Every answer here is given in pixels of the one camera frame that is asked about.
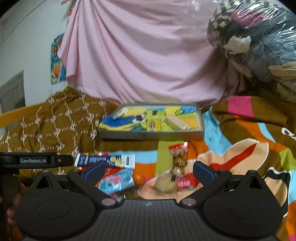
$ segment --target metal screw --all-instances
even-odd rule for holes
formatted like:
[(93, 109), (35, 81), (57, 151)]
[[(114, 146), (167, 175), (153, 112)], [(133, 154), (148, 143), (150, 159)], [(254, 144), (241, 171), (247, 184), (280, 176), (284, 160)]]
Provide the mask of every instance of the metal screw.
[(193, 198), (185, 198), (182, 200), (182, 203), (186, 206), (193, 206), (196, 204), (196, 201)]
[(112, 206), (112, 205), (114, 205), (115, 203), (116, 203), (116, 201), (115, 201), (115, 199), (113, 199), (113, 198), (105, 198), (105, 199), (102, 200), (102, 204), (103, 204), (104, 206), (107, 206), (107, 207)]

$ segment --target red stripe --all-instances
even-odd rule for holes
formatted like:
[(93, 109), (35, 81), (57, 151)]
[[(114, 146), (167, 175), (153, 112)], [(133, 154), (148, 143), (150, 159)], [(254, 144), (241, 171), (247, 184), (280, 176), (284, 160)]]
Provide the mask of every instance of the red stripe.
[(242, 153), (238, 154), (237, 156), (233, 157), (228, 162), (226, 162), (226, 163), (224, 163), (222, 165), (221, 164), (217, 164), (217, 163), (213, 163), (213, 164), (210, 165), (210, 167), (213, 168), (214, 170), (219, 170), (219, 169), (230, 170), (235, 165), (237, 165), (238, 163), (240, 163), (242, 160), (244, 160), (247, 157), (249, 157), (250, 155), (252, 155), (253, 152), (254, 152), (254, 149), (255, 149), (256, 145), (257, 144), (255, 143), (255, 144), (249, 146)]

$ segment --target orange ball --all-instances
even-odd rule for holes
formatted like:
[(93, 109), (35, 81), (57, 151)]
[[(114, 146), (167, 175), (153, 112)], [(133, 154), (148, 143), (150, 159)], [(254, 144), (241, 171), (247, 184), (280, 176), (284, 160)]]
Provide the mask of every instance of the orange ball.
[(136, 187), (141, 187), (145, 184), (146, 178), (141, 173), (133, 173), (133, 181), (134, 181)]

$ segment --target wooden bed frame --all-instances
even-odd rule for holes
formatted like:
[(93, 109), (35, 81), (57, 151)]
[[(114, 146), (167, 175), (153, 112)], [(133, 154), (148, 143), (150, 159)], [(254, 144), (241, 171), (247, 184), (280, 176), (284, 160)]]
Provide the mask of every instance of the wooden bed frame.
[(24, 116), (28, 116), (37, 112), (43, 103), (38, 103), (30, 106), (21, 107), (0, 114), (0, 128), (5, 128), (17, 121), (20, 121)]

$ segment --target transparent plastic bag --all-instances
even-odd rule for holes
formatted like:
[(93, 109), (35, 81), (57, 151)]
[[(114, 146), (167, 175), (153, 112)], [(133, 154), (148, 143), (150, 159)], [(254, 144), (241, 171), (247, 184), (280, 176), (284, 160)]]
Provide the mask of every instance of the transparent plastic bag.
[(282, 99), (296, 102), (296, 16), (262, 0), (224, 0), (211, 17), (207, 37), (230, 63)]

